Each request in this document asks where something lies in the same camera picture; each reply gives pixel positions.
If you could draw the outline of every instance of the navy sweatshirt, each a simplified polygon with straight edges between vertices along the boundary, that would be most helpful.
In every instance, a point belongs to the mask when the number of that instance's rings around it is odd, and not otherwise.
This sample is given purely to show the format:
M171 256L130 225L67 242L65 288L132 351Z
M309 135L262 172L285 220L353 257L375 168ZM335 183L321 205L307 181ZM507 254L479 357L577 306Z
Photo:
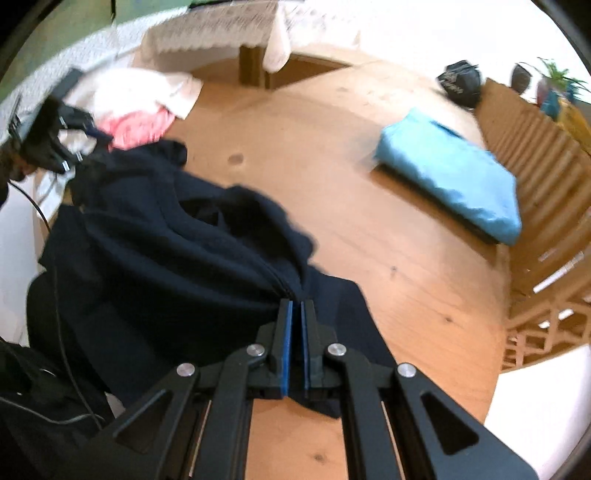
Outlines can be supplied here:
M252 343L282 298L314 300L339 342L394 365L359 287L308 265L312 241L276 203L192 176L186 159L168 140L89 158L40 260L57 269L63 320L125 405L179 363Z

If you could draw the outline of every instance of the green leaves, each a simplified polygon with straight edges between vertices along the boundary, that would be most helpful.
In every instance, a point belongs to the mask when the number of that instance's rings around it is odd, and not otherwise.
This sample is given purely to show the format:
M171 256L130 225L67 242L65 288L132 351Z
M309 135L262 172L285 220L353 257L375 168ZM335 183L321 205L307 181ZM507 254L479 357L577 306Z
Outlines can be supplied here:
M529 63L523 63L545 77L550 82L550 85L555 88L555 90L558 90L560 93L564 93L570 85L574 91L575 97L578 95L580 90L591 92L591 90L585 86L587 82L567 76L570 71L569 69L560 70L554 60L543 59L542 57L538 57L538 59L544 64L545 72L542 72L539 68L530 65Z

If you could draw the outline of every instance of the white tablecloth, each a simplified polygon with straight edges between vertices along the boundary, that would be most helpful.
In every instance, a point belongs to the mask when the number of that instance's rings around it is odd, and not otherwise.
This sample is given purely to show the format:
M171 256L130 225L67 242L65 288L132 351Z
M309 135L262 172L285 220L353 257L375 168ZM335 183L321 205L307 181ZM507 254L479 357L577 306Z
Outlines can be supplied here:
M361 26L355 17L301 1L238 1L200 7L150 28L134 64L155 68L166 52L212 47L266 46L263 68L274 73L287 62L292 48L310 43L359 46Z

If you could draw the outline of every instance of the white cloth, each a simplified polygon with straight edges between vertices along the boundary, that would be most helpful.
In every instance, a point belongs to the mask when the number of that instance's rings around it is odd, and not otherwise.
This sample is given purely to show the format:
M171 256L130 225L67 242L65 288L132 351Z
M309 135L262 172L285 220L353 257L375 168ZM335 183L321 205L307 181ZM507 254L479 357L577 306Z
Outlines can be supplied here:
M161 106L185 119L195 105L201 87L201 80L193 78L190 73L114 68L85 76L64 102L89 111L97 123L106 116L156 113Z
M137 68L98 70L83 77L64 102L90 112L96 123L106 117L122 117L143 111L156 113L165 106L185 119L195 105L203 83L190 73L160 73ZM90 153L96 141L79 131L63 131L60 141L71 152ZM66 183L75 175L46 172L37 187L36 198L46 218L53 217L61 204Z
M281 70L294 47L328 43L357 48L361 24L339 9L299 0L236 1L198 7L151 27L137 49L133 65L157 68L166 52L212 47L266 46L263 67Z

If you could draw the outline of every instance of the light blue cushion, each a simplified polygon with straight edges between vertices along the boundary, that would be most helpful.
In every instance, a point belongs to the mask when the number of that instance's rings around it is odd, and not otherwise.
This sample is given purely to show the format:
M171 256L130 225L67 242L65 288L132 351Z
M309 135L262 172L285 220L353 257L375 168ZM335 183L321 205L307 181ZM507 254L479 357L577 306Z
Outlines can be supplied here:
M517 184L492 153L414 108L382 130L375 156L499 242L517 241Z

